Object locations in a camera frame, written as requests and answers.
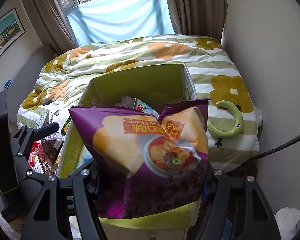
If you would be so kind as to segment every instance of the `bed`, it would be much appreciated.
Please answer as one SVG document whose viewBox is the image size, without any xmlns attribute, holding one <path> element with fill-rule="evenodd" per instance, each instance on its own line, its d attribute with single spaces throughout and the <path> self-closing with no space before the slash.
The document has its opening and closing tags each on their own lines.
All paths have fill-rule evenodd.
<svg viewBox="0 0 300 240">
<path fill-rule="evenodd" d="M 69 117 L 68 109 L 78 104 L 92 78 L 125 68 L 169 63 L 185 63 L 198 98 L 212 98 L 208 116 L 217 129 L 231 130 L 234 117 L 217 108 L 216 102 L 228 100 L 242 112 L 242 134 L 224 138 L 222 147 L 215 145 L 218 139 L 207 131 L 213 167 L 230 171 L 257 155 L 258 119 L 249 92 L 221 44 L 202 36 L 158 35 L 72 49 L 43 66 L 33 91 L 18 110 L 18 127 L 35 128 L 46 119 L 58 122 L 61 128 Z"/>
</svg>

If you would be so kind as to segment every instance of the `wall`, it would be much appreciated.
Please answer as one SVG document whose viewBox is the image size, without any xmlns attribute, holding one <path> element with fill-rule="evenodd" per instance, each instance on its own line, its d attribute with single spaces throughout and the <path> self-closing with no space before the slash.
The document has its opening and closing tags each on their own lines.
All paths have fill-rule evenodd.
<svg viewBox="0 0 300 240">
<path fill-rule="evenodd" d="M 26 32 L 6 49 L 0 57 L 0 91 L 3 90 L 3 86 L 7 80 L 13 80 L 28 59 L 42 46 L 21 0 L 6 0 L 0 9 L 0 17 L 13 8 L 16 8 Z"/>
<path fill-rule="evenodd" d="M 227 0 L 223 45 L 264 123 L 260 151 L 300 134 L 300 7 L 295 0 Z M 273 209 L 300 209 L 300 142 L 257 161 Z"/>
</svg>

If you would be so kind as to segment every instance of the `beige curtain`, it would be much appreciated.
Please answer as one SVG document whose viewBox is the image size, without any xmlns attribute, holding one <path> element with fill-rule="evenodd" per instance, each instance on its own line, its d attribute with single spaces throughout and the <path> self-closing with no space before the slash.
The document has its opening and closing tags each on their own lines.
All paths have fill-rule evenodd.
<svg viewBox="0 0 300 240">
<path fill-rule="evenodd" d="M 78 47 L 61 0 L 22 0 L 41 42 L 59 55 Z"/>
<path fill-rule="evenodd" d="M 176 33 L 202 35 L 221 41 L 226 20 L 225 0 L 167 0 Z"/>
</svg>

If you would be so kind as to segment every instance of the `picture frame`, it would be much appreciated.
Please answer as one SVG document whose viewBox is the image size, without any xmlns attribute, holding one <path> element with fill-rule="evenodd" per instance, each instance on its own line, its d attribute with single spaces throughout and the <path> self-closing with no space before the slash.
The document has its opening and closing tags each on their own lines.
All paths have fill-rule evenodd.
<svg viewBox="0 0 300 240">
<path fill-rule="evenodd" d="M 0 56 L 25 32 L 16 8 L 3 15 L 0 18 Z"/>
</svg>

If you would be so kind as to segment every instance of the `chocolate package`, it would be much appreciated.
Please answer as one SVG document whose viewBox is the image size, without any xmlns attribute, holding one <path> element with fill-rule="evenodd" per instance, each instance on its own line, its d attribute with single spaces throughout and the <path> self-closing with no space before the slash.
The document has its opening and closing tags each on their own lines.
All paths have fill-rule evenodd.
<svg viewBox="0 0 300 240">
<path fill-rule="evenodd" d="M 208 162 L 208 99 L 153 115 L 119 107 L 71 107 L 82 141 L 107 177 L 95 201 L 103 218 L 136 218 L 198 200 Z"/>
<path fill-rule="evenodd" d="M 56 163 L 63 141 L 63 136 L 58 132 L 55 132 L 40 141 L 43 146 L 44 153 L 49 158 L 52 165 Z"/>
</svg>

